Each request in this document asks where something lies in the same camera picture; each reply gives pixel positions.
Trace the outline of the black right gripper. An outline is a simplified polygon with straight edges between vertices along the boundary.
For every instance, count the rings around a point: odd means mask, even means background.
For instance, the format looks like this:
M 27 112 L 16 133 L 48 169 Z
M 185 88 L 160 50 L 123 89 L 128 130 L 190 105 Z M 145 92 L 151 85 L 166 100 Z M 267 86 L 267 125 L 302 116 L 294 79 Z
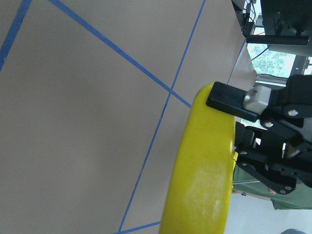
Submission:
M 286 86 L 244 91 L 215 82 L 206 105 L 261 128 L 235 123 L 239 168 L 281 195 L 298 182 L 312 186 L 312 77 L 289 77 Z

